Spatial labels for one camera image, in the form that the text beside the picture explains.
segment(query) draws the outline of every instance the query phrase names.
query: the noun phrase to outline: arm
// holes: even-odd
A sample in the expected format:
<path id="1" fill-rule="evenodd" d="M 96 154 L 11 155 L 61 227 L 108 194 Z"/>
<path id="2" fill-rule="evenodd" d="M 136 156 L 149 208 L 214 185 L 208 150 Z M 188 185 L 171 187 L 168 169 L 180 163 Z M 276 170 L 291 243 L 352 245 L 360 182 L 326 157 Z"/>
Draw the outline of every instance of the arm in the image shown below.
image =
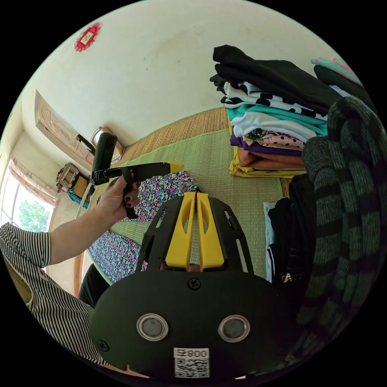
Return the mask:
<path id="1" fill-rule="evenodd" d="M 97 207 L 78 219 L 60 225 L 50 233 L 50 264 L 56 265 L 82 254 L 113 225 L 111 219 L 104 218 Z"/>
<path id="2" fill-rule="evenodd" d="M 98 205 L 78 219 L 62 224 L 50 233 L 51 265 L 76 257 L 87 250 L 103 233 L 126 217 L 123 176 L 114 180 L 104 192 Z M 138 203 L 138 187 L 133 185 L 128 202 Z"/>

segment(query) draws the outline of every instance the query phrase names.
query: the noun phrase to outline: pink polka dot fabric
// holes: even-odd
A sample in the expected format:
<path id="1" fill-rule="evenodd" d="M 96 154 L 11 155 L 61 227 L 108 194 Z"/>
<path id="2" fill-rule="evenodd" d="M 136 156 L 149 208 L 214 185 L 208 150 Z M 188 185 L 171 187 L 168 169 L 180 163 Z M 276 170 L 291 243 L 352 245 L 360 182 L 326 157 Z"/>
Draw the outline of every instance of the pink polka dot fabric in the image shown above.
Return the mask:
<path id="1" fill-rule="evenodd" d="M 268 134 L 266 136 L 262 136 L 262 140 L 266 144 L 274 144 L 274 145 L 282 145 L 282 146 L 292 146 L 294 148 L 304 148 L 304 143 L 297 138 L 287 136 L 286 134 L 278 134 L 278 135 L 273 135 L 273 134 Z"/>

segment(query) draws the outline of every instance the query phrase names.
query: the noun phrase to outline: metal ring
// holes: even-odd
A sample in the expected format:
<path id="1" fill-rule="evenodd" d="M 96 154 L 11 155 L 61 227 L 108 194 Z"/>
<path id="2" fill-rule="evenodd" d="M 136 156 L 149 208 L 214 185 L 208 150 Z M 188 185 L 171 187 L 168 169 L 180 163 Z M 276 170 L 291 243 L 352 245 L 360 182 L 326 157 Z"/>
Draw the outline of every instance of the metal ring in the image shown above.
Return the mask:
<path id="1" fill-rule="evenodd" d="M 232 320 L 240 321 L 243 324 L 243 333 L 238 337 L 228 337 L 224 332 L 225 325 Z M 240 316 L 239 314 L 234 314 L 222 320 L 222 322 L 219 324 L 218 333 L 224 341 L 227 341 L 228 343 L 237 343 L 245 339 L 250 333 L 250 323 L 245 317 Z"/>
<path id="2" fill-rule="evenodd" d="M 161 332 L 157 336 L 149 336 L 147 333 L 144 332 L 143 323 L 146 320 L 149 320 L 150 318 L 157 320 L 161 324 Z M 169 330 L 168 323 L 166 322 L 166 320 L 164 318 L 162 318 L 161 316 L 159 316 L 158 314 L 154 314 L 154 313 L 147 313 L 147 314 L 144 314 L 143 316 L 141 316 L 137 320 L 136 326 L 137 326 L 137 331 L 140 334 L 140 336 L 146 340 L 149 340 L 149 341 L 163 340 L 167 336 L 168 330 Z"/>

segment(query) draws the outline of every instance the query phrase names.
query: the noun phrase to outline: label sticker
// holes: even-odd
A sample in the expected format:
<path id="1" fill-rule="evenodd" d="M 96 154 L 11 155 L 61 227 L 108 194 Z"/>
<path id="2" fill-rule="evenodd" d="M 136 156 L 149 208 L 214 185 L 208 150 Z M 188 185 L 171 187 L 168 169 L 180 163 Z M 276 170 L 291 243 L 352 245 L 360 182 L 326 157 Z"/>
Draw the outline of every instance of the label sticker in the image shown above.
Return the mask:
<path id="1" fill-rule="evenodd" d="M 173 348 L 175 358 L 175 377 L 209 378 L 209 348 Z"/>

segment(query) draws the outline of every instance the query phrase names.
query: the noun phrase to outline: orange cloth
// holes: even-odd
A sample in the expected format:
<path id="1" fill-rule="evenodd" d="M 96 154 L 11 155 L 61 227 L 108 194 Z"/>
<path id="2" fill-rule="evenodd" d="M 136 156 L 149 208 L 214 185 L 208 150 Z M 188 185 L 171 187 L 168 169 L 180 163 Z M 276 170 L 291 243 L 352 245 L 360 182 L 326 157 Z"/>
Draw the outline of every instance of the orange cloth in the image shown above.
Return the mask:
<path id="1" fill-rule="evenodd" d="M 305 169 L 301 156 L 249 152 L 238 147 L 240 166 L 269 169 Z"/>

